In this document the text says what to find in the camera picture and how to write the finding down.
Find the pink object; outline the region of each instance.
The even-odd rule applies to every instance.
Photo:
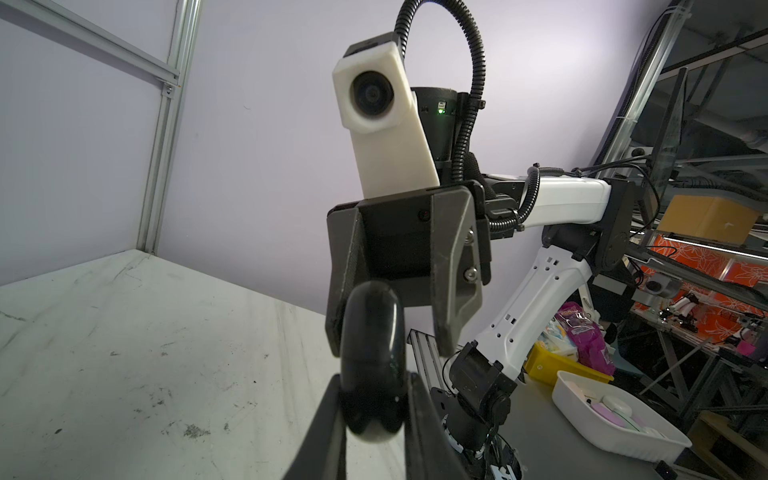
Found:
[[[744,356],[750,356],[755,353],[755,346],[749,342],[740,341],[736,346],[736,351]]]
[[[592,405],[592,409],[601,417],[608,420],[609,422],[613,423],[614,425],[618,425],[621,428],[627,428],[627,423],[622,419],[619,415],[616,415],[611,410],[608,409],[607,406],[603,405],[602,403],[595,403],[592,402],[590,405]]]
[[[600,328],[584,315],[576,302],[566,302],[554,315],[578,349],[578,362],[605,375],[613,375],[616,367],[611,361]]]

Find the white camera housing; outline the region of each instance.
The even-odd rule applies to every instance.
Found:
[[[383,74],[392,85],[393,99],[380,115],[367,115],[354,101],[353,82],[365,71]],[[437,176],[415,94],[397,44],[388,41],[352,53],[333,69],[333,87],[341,123],[349,130],[357,161],[362,194],[383,197],[411,190],[437,187]]]

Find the white table surface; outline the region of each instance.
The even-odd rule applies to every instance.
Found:
[[[324,317],[138,250],[0,287],[0,478],[281,478],[339,360]],[[402,430],[348,437],[403,478]]]

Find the gray tabletop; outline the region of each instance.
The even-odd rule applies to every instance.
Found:
[[[511,395],[499,433],[517,449],[524,480],[660,480],[654,465],[605,452],[584,439],[552,402],[552,388],[527,379]]]

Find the cardboard box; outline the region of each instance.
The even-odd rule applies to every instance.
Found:
[[[657,229],[741,245],[759,216],[730,198],[675,195]]]

